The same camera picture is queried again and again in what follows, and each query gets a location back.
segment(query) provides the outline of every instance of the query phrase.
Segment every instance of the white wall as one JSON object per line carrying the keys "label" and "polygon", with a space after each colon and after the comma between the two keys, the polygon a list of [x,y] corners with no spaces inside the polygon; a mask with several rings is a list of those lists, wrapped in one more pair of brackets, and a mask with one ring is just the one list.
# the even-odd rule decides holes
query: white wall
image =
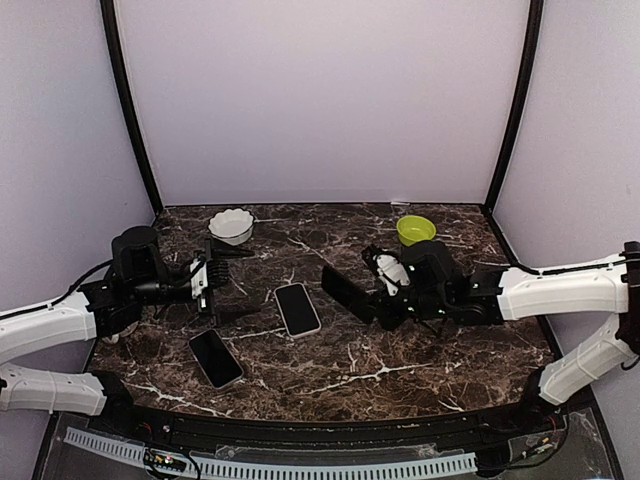
{"label": "white wall", "polygon": [[[497,219],[528,264],[640,240],[640,3],[545,4],[527,106]],[[565,351],[606,315],[553,319]],[[594,385],[626,478],[640,478],[640,368]]]}
{"label": "white wall", "polygon": [[526,0],[117,4],[166,204],[484,200]]}
{"label": "white wall", "polygon": [[[60,295],[153,218],[97,0],[0,2],[0,311]],[[77,371],[89,344],[16,363]],[[46,412],[0,412],[0,478],[30,479]]]}

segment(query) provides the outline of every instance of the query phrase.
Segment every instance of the black cable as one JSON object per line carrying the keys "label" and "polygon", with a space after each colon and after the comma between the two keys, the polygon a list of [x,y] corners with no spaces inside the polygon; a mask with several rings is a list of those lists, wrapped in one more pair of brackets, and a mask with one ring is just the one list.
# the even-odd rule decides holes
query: black cable
{"label": "black cable", "polygon": [[423,327],[428,328],[429,330],[431,330],[434,333],[436,338],[440,338],[440,337],[442,337],[442,332],[444,331],[444,325],[445,325],[445,323],[447,323],[447,320],[448,320],[448,318],[443,318],[442,321],[440,322],[440,328],[438,328],[438,329],[432,327],[431,325],[429,325],[424,320],[414,319],[414,322],[417,323],[418,325],[422,325]]}
{"label": "black cable", "polygon": [[159,471],[155,465],[153,463],[150,463],[149,465],[146,465],[147,467],[149,467],[151,469],[151,471],[155,474],[155,475],[151,475],[153,478],[157,478],[158,480],[168,480],[169,477],[171,477],[172,479],[174,478],[178,478],[178,475],[167,475],[161,471]]}
{"label": "black cable", "polygon": [[193,263],[193,260],[187,260],[182,265],[180,265],[180,273],[182,273],[183,275],[188,275],[189,267],[191,266],[192,263]]}
{"label": "black cable", "polygon": [[16,310],[15,312],[6,313],[6,314],[0,316],[0,321],[1,320],[6,320],[8,318],[17,317],[18,315],[25,315],[27,313],[38,312],[40,310],[45,310],[45,309],[49,308],[50,306],[53,307],[53,306],[58,305],[60,302],[63,302],[64,300],[66,300],[69,297],[69,295],[71,295],[73,292],[75,292],[78,289],[78,287],[80,285],[82,285],[82,283],[87,278],[89,278],[94,273],[102,270],[103,268],[110,266],[111,262],[112,262],[112,260],[109,260],[109,261],[106,261],[106,262],[102,262],[100,265],[96,265],[95,267],[93,267],[91,270],[89,270],[84,275],[82,275],[80,278],[78,278],[78,280],[73,282],[73,284],[71,284],[71,286],[69,287],[69,290],[67,290],[67,292],[64,295],[62,295],[61,297],[56,298],[50,304],[49,303],[44,303],[42,305],[36,305],[35,307],[23,308],[21,310]]}
{"label": "black cable", "polygon": [[402,288],[402,284],[400,282],[396,282],[395,280],[391,279],[391,277],[389,277],[389,275],[387,275],[386,273],[384,273],[383,271],[380,271],[380,274],[382,275],[382,277],[387,280],[391,285],[393,285],[394,287],[396,287],[398,290],[400,288]]}
{"label": "black cable", "polygon": [[528,273],[530,275],[536,275],[538,277],[546,277],[549,275],[561,275],[563,273],[572,273],[572,272],[583,272],[585,270],[597,270],[600,268],[609,268],[609,267],[617,267],[618,265],[622,265],[625,263],[632,263],[632,262],[637,262],[640,261],[639,258],[629,258],[629,259],[624,259],[624,260],[617,260],[615,262],[611,262],[611,263],[595,263],[593,265],[580,265],[577,267],[567,267],[567,268],[555,268],[552,270],[536,270],[535,268],[531,268],[531,267],[527,267],[526,265],[523,265],[520,262],[515,262],[514,266],[519,268],[520,270],[522,270],[525,273]]}
{"label": "black cable", "polygon": [[163,305],[160,309],[158,309],[158,307],[156,307],[155,312],[153,313],[153,319],[154,320],[158,320],[163,314],[164,312],[166,312],[169,307],[171,306],[171,304],[167,303],[166,305]]}
{"label": "black cable", "polygon": [[622,370],[624,370],[625,372],[628,372],[629,370],[631,370],[632,368],[634,368],[636,365],[638,365],[638,363],[640,363],[640,355],[638,355],[638,357],[631,363],[631,365],[625,365],[624,363],[620,364],[620,368]]}
{"label": "black cable", "polygon": [[196,268],[191,270],[191,272],[188,275],[182,278],[179,278],[178,280],[169,282],[169,285],[171,285],[172,287],[181,287],[185,283],[190,282],[191,279],[196,276],[196,273],[202,270],[202,267],[204,267],[206,264],[207,264],[207,259],[205,257],[200,257],[200,261],[198,262],[198,265],[196,265]]}
{"label": "black cable", "polygon": [[198,463],[193,459],[193,457],[191,456],[190,453],[182,453],[182,455],[184,455],[187,460],[189,460],[191,462],[191,464],[193,465],[193,468],[195,468],[196,470],[196,480],[201,480],[202,479],[202,470],[200,470],[200,465],[198,465]]}
{"label": "black cable", "polygon": [[113,280],[113,278],[116,276],[116,271],[113,268],[113,263],[111,263],[111,265],[109,266],[109,268],[107,269],[107,271],[104,274],[104,281],[108,282],[110,280]]}
{"label": "black cable", "polygon": [[[515,465],[518,462],[521,462],[523,460],[526,460],[528,458],[533,458],[533,457],[523,457],[522,453],[517,457],[514,458],[513,460],[511,460],[508,463],[505,463],[503,465],[481,465],[478,464],[478,469],[479,470],[485,470],[485,471],[493,471],[493,470],[524,470],[527,468],[535,468],[535,467],[539,467],[540,465],[547,463],[549,460],[551,460],[553,457],[556,456],[556,454],[562,449],[562,447],[564,446],[565,442],[567,441],[567,438],[569,437],[569,422],[570,422],[570,418],[569,418],[569,412],[567,412],[566,415],[566,428],[564,430],[564,434],[562,435],[562,438],[560,439],[560,441],[558,441],[558,443],[556,444],[555,449],[546,457],[544,457],[542,460],[540,460],[539,462],[536,463],[529,463],[527,465]],[[540,448],[539,446],[533,447],[529,450],[525,450],[525,452],[523,453],[527,453],[530,452],[531,450],[535,450],[536,448]]]}
{"label": "black cable", "polygon": [[536,463],[530,463],[528,465],[510,465],[510,466],[507,467],[507,470],[524,470],[526,468],[539,467],[540,465],[543,465],[543,464],[547,463],[549,460],[551,460],[553,457],[556,456],[556,454],[562,449],[562,447],[564,446],[565,442],[567,441],[567,438],[569,437],[569,424],[570,423],[571,423],[571,419],[569,418],[569,415],[567,413],[567,420],[566,420],[566,425],[567,426],[564,429],[564,435],[562,435],[562,438],[560,439],[560,441],[556,445],[556,448],[549,455],[547,455],[542,460],[540,460],[539,462],[536,462]]}

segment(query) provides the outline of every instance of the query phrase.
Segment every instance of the white phone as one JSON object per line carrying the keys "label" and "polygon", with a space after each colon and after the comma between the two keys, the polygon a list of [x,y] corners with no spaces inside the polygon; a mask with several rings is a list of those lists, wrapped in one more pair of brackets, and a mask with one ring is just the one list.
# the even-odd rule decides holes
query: white phone
{"label": "white phone", "polygon": [[275,290],[280,316],[291,338],[316,333],[322,327],[309,294],[301,283],[278,287]]}
{"label": "white phone", "polygon": [[215,330],[208,330],[192,338],[189,340],[189,347],[213,388],[223,389],[244,375],[242,366]]}

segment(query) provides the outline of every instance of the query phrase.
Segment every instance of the white cable tray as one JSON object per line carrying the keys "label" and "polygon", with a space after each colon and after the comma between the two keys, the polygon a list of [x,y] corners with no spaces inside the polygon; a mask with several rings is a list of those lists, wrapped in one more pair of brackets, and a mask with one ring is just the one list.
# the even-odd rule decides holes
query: white cable tray
{"label": "white cable tray", "polygon": [[[146,468],[142,462],[145,447],[139,443],[113,440],[72,427],[67,428],[64,441],[120,463]],[[423,480],[474,473],[477,471],[475,458],[474,453],[464,453],[377,465],[304,466],[242,463],[193,456],[202,472],[202,480]],[[197,477],[191,462],[187,461],[183,477]]]}

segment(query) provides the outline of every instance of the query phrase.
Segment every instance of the white bowl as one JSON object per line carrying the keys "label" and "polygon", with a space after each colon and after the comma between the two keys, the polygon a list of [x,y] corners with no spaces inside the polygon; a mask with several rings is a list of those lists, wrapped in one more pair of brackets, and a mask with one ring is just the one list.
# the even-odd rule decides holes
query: white bowl
{"label": "white bowl", "polygon": [[209,221],[211,235],[229,245],[240,245],[253,233],[255,218],[246,210],[234,208],[217,213]]}

